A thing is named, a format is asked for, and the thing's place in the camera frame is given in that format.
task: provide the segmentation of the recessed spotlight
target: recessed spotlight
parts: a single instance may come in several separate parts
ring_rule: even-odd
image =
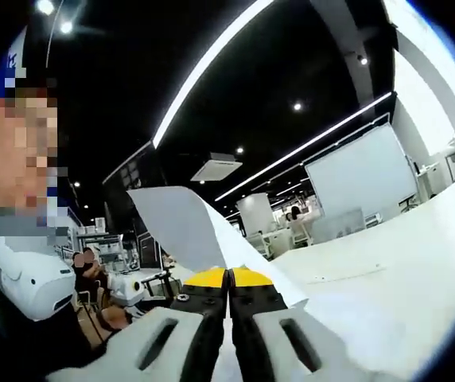
[[[362,56],[362,55],[359,55],[357,58],[356,58],[362,65],[367,65],[369,63],[369,60]]]
[[[63,34],[69,34],[71,33],[73,29],[73,25],[70,21],[65,21],[61,24],[60,26],[60,31],[63,33]]]
[[[37,9],[43,14],[49,16],[54,11],[54,5],[50,2],[50,0],[39,0],[37,2]]]

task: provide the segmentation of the projector screen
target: projector screen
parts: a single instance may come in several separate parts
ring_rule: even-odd
[[[369,216],[417,193],[414,173],[388,123],[305,169],[328,217],[358,208]]]

